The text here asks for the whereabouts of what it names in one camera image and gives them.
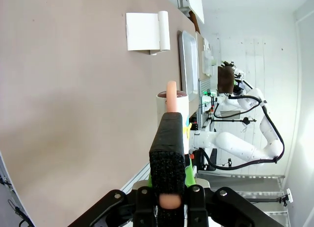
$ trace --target black mount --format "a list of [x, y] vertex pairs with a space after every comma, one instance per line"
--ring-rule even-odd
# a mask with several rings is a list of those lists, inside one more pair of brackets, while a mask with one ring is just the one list
[[278, 198], [279, 200], [278, 200], [278, 202], [279, 203], [284, 203], [284, 206], [287, 206], [288, 204], [287, 204], [287, 201], [289, 201], [289, 197], [288, 197], [288, 194], [286, 194], [286, 195], [284, 195], [283, 197], [281, 197], [281, 198]]
[[[193, 185], [186, 188], [188, 227], [209, 227], [208, 217], [224, 227], [283, 227], [228, 187], [213, 192]], [[133, 221], [134, 227], [156, 227], [157, 198], [152, 188], [141, 187], [125, 194], [112, 190], [69, 227], [118, 227]]]

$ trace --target gray floor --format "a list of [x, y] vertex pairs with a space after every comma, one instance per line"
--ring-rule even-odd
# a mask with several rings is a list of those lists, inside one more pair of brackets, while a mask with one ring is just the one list
[[[197, 177], [208, 180], [210, 188], [214, 191], [221, 187], [229, 187], [245, 198], [275, 199], [282, 195], [282, 189], [279, 184], [280, 179], [278, 180], [277, 178], [225, 177], [209, 173], [199, 173]], [[289, 227], [287, 209], [283, 204], [270, 202], [256, 203], [255, 206], [266, 212], [284, 227]]]
[[0, 184], [0, 223], [1, 227], [18, 227], [22, 220], [12, 210], [8, 203], [8, 199], [11, 199], [9, 192], [6, 188]]

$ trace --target screw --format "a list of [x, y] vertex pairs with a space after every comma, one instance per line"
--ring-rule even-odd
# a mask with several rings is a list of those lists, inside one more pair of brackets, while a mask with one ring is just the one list
[[200, 188], [195, 186], [195, 187], [192, 188], [192, 190], [195, 191], [195, 192], [198, 192], [198, 191], [200, 191]]
[[225, 195], [227, 195], [227, 192], [224, 191], [224, 190], [221, 190], [219, 193], [220, 193], [220, 195], [223, 196], [223, 197], [224, 197]]

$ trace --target black cable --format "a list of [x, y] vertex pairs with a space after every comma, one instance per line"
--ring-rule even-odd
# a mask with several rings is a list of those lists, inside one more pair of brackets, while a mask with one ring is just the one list
[[270, 203], [270, 202], [279, 202], [279, 198], [277, 199], [246, 199], [248, 200], [249, 202], [255, 202], [255, 203]]
[[[259, 98], [254, 97], [254, 96], [248, 96], [248, 95], [236, 96], [236, 97], [231, 97], [231, 96], [229, 96], [229, 98], [230, 98], [230, 99], [251, 98], [251, 99], [254, 99], [254, 100], [258, 101], [259, 104], [262, 102]], [[255, 165], [255, 164], [261, 164], [261, 163], [277, 163], [277, 162], [283, 157], [283, 155], [284, 155], [284, 153], [285, 153], [285, 143], [284, 143], [284, 140], [283, 140], [283, 138], [281, 137], [279, 131], [277, 130], [275, 124], [274, 124], [273, 121], [270, 119], [270, 117], [269, 117], [269, 115], [268, 115], [268, 113], [267, 113], [267, 109], [266, 109], [265, 105], [262, 106], [262, 110], [263, 110], [263, 112], [264, 112], [264, 114], [265, 114], [266, 119], [268, 120], [268, 122], [270, 123], [270, 125], [273, 127], [275, 133], [277, 134], [277, 136], [278, 136], [280, 142], [281, 142], [282, 145], [283, 145], [283, 151], [281, 152], [281, 154], [279, 155], [279, 157], [276, 156], [276, 157], [274, 157], [273, 159], [259, 159], [259, 160], [253, 160], [253, 161], [250, 161], [250, 162], [247, 162], [247, 163], [243, 163], [243, 164], [241, 164], [241, 165], [239, 165], [239, 166], [235, 166], [235, 167], [221, 167], [221, 166], [217, 166], [217, 165], [213, 164], [213, 163], [210, 161], [210, 159], [209, 159], [208, 155], [206, 154], [206, 152], [204, 151], [204, 149], [202, 149], [202, 148], [200, 147], [199, 150], [203, 152], [203, 155], [205, 156], [205, 158], [206, 158], [206, 160], [207, 160], [207, 162], [208, 162], [208, 164], [209, 164], [210, 166], [212, 166], [212, 167], [214, 167], [214, 168], [216, 168], [216, 169], [219, 169], [219, 170], [237, 170], [237, 169], [240, 169], [240, 168], [243, 168], [243, 167], [247, 167], [247, 166], [250, 166], [250, 165]]]
[[1, 177], [1, 175], [0, 175], [0, 184], [3, 184], [3, 185], [11, 185], [12, 186], [12, 184], [10, 184], [10, 183], [8, 183], [8, 182], [6, 182], [2, 177]]
[[233, 117], [233, 116], [236, 116], [236, 115], [241, 115], [241, 114], [244, 114], [244, 113], [248, 113], [249, 111], [253, 110], [254, 108], [257, 108], [258, 106], [260, 105], [260, 103], [258, 103], [257, 105], [255, 105], [254, 107], [252, 107], [251, 109], [245, 111], [245, 112], [240, 112], [240, 113], [236, 113], [236, 114], [233, 114], [233, 115], [227, 115], [227, 116], [217, 116], [216, 115], [216, 111], [217, 111], [217, 108], [219, 106], [219, 103], [217, 103], [217, 106], [214, 110], [214, 117], [218, 118], [218, 119], [226, 119], [226, 118], [230, 118], [230, 117]]
[[[215, 119], [212, 119], [212, 121], [214, 122], [244, 122], [244, 120], [215, 120]], [[247, 120], [249, 122], [256, 122], [255, 119], [253, 120]]]
[[253, 89], [245, 80], [243, 80], [243, 82], [244, 82], [250, 89]]
[[22, 221], [19, 223], [19, 227], [21, 227], [24, 222], [25, 222], [25, 220], [22, 220]]
[[[215, 104], [214, 104], [214, 97], [210, 97], [210, 103], [211, 103], [211, 106], [213, 107]], [[209, 104], [209, 102], [205, 102], [205, 103], [202, 103], [202, 104], [199, 104], [198, 105], [198, 108], [202, 108], [202, 107], [207, 107], [207, 104]]]
[[24, 212], [21, 211], [19, 207], [15, 206], [10, 199], [8, 199], [8, 203], [11, 206], [11, 208], [15, 211], [15, 214], [17, 214], [19, 217], [23, 219], [23, 222], [28, 223], [29, 227], [35, 227], [34, 224], [31, 222], [30, 218], [27, 215], [25, 215]]

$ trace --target white wall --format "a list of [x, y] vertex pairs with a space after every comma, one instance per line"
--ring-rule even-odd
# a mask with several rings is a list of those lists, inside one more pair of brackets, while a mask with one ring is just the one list
[[205, 10], [294, 12], [306, 0], [203, 0]]
[[[234, 61], [237, 67], [246, 71], [247, 80], [261, 89], [272, 109], [271, 118], [286, 146], [284, 157], [276, 165], [249, 166], [230, 173], [284, 175], [292, 145], [298, 89], [296, 32], [292, 13], [279, 10], [208, 10], [205, 21], [205, 25], [200, 26], [201, 34], [213, 45], [215, 57]], [[245, 133], [240, 123], [220, 122], [217, 129], [263, 148], [266, 140], [259, 130], [259, 120], [263, 117], [261, 108], [246, 115], [258, 122]], [[228, 158], [232, 158], [234, 166], [243, 163], [221, 150], [217, 163], [226, 163]]]
[[294, 203], [288, 205], [292, 227], [314, 226], [314, 0], [295, 12], [302, 69], [301, 107], [296, 146], [289, 167], [286, 188]]

